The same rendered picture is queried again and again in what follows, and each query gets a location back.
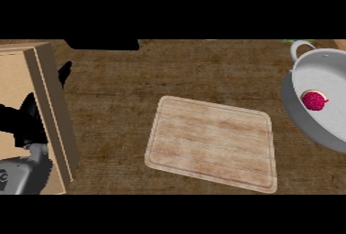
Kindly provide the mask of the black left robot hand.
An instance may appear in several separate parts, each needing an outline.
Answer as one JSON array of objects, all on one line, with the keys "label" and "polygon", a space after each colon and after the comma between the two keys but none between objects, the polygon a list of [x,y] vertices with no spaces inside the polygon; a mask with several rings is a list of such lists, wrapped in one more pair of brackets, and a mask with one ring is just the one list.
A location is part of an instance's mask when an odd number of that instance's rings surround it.
[{"label": "black left robot hand", "polygon": [[47,143],[33,92],[25,96],[21,109],[7,107],[0,103],[0,132],[13,134],[16,147]]}]

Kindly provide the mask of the wooden cutting board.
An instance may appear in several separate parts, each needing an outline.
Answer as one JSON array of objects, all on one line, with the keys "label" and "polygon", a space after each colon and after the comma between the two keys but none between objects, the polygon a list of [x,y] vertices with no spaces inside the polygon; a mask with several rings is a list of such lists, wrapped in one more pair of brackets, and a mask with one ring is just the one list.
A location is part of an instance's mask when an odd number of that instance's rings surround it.
[{"label": "wooden cutting board", "polygon": [[269,115],[164,96],[149,132],[145,164],[173,174],[274,193],[275,144]]}]

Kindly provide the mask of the black appliance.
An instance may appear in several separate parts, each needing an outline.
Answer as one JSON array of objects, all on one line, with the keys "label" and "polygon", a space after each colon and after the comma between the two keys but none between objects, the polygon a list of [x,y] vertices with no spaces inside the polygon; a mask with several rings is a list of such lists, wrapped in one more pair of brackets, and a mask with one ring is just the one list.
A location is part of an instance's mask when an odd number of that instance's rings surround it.
[{"label": "black appliance", "polygon": [[139,50],[136,39],[67,39],[72,49]]}]

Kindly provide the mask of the green leafy thing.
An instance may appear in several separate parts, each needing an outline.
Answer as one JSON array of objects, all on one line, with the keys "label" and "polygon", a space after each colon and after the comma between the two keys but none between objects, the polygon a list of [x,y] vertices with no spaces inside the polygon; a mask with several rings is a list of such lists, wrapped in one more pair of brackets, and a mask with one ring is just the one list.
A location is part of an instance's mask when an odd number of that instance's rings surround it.
[{"label": "green leafy thing", "polygon": [[293,42],[296,41],[306,41],[308,43],[313,43],[315,42],[315,39],[282,39],[282,43],[288,43],[291,44]]}]

